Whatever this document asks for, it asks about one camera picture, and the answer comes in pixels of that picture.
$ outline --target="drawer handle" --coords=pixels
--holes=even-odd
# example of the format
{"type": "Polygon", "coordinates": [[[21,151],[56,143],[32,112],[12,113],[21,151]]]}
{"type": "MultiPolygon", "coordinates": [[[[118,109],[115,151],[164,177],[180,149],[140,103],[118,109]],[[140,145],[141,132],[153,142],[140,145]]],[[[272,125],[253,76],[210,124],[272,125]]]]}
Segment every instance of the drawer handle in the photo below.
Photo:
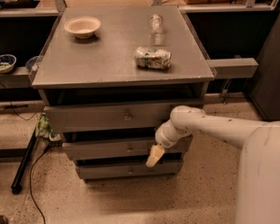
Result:
{"type": "Polygon", "coordinates": [[[124,120],[130,121],[132,120],[132,116],[129,113],[125,113],[124,120]]]}

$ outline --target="bowl on shelf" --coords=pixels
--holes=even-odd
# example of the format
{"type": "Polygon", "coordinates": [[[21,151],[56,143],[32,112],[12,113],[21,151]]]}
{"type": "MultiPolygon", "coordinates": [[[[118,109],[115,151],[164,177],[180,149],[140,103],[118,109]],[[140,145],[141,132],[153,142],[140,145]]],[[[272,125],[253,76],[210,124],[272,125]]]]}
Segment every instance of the bowl on shelf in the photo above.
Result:
{"type": "Polygon", "coordinates": [[[0,74],[11,72],[15,67],[17,58],[14,55],[5,54],[0,56],[0,74]]]}

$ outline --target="black stand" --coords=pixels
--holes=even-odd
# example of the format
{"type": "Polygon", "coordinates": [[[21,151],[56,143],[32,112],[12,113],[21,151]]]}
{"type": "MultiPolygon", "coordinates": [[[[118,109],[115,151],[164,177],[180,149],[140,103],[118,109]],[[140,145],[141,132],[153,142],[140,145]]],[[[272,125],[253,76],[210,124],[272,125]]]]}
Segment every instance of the black stand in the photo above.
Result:
{"type": "Polygon", "coordinates": [[[32,153],[32,151],[35,147],[35,141],[36,141],[36,137],[35,137],[35,130],[34,130],[34,133],[31,136],[29,145],[26,148],[26,151],[25,151],[25,153],[22,157],[21,164],[20,164],[20,167],[18,169],[18,172],[17,172],[17,174],[15,176],[15,179],[13,180],[13,183],[11,185],[11,189],[12,189],[13,194],[18,194],[18,193],[21,192],[21,178],[22,178],[22,176],[25,172],[27,162],[30,159],[31,153],[32,153]]]}

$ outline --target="gray cabinet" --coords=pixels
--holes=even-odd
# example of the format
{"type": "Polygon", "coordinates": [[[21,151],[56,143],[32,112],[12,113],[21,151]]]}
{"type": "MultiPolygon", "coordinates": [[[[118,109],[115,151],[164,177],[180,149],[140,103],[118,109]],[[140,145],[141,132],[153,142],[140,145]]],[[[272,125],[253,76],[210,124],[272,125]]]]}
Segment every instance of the gray cabinet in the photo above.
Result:
{"type": "Polygon", "coordinates": [[[191,137],[148,168],[156,128],[177,105],[202,106],[213,78],[177,7],[87,7],[64,11],[33,86],[79,178],[97,179],[178,173],[191,137]],[[154,13],[164,17],[164,43],[156,48],[172,52],[168,70],[139,68],[133,59],[137,47],[151,46],[154,13]],[[64,30],[78,16],[101,21],[95,37],[64,30]]]}

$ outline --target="bowl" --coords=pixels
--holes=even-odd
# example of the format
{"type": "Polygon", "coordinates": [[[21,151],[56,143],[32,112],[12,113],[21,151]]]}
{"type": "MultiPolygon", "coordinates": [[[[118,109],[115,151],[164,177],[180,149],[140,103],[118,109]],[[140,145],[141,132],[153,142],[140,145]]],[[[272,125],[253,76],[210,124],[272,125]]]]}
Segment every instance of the bowl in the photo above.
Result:
{"type": "Polygon", "coordinates": [[[0,56],[0,74],[11,72],[15,67],[17,58],[14,55],[5,54],[0,56]]]}
{"type": "Polygon", "coordinates": [[[67,21],[65,31],[80,39],[87,39],[94,35],[101,27],[101,22],[93,17],[78,17],[67,21]]]}

